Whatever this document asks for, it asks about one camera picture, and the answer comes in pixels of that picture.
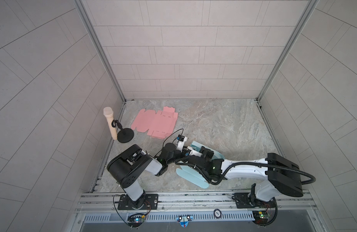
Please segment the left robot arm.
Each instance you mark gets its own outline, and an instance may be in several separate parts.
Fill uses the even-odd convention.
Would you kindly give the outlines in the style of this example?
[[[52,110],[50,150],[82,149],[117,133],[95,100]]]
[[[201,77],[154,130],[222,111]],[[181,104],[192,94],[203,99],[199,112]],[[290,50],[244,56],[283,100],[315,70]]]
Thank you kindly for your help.
[[[146,192],[140,186],[138,178],[144,172],[159,177],[168,170],[168,166],[189,154],[186,147],[180,148],[173,143],[166,144],[153,157],[134,144],[107,165],[107,171],[120,184],[126,194],[126,203],[133,209],[140,209],[145,204]]]

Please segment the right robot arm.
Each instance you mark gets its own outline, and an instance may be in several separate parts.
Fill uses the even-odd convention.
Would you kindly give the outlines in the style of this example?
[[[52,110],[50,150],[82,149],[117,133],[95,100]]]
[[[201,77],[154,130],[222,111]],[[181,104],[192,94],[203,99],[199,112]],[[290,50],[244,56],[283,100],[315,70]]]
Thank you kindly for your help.
[[[248,198],[253,206],[257,201],[266,203],[279,195],[295,198],[303,196],[299,166],[276,153],[268,153],[263,159],[245,161],[211,160],[204,155],[190,155],[184,163],[197,170],[212,185],[218,185],[225,179],[262,180],[251,187]]]

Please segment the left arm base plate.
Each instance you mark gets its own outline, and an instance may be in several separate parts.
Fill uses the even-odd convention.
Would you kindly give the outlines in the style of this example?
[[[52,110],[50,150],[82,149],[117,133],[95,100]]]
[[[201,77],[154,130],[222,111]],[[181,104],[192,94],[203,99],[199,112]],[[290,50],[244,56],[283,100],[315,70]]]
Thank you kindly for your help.
[[[118,201],[118,210],[156,210],[158,205],[158,194],[142,194],[137,201],[123,194]]]

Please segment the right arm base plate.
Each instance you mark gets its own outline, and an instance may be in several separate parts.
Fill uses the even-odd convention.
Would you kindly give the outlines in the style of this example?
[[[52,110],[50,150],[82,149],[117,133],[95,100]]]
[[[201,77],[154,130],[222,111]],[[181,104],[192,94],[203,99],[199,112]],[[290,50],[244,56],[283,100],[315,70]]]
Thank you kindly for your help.
[[[271,199],[268,202],[263,202],[261,200],[255,199],[251,200],[249,193],[234,193],[232,196],[232,200],[235,201],[237,209],[245,209],[245,208],[275,208],[276,201]]]

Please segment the light blue paper box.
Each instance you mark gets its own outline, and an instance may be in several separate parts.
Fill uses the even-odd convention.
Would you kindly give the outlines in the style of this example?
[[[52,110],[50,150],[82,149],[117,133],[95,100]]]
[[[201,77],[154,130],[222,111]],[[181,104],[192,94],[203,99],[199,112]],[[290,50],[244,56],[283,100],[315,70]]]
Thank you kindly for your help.
[[[201,147],[205,147],[208,149],[211,149],[214,151],[214,156],[212,157],[213,159],[225,159],[224,155],[222,155],[220,152],[209,148],[208,146],[205,146],[201,143],[198,143],[196,141],[193,141],[190,144],[190,147],[193,148],[193,150],[199,152]],[[180,168],[176,169],[176,173],[178,176],[186,179],[187,181],[199,186],[200,188],[208,188],[209,183],[205,180],[205,178],[195,169],[189,167],[189,166],[180,166]]]

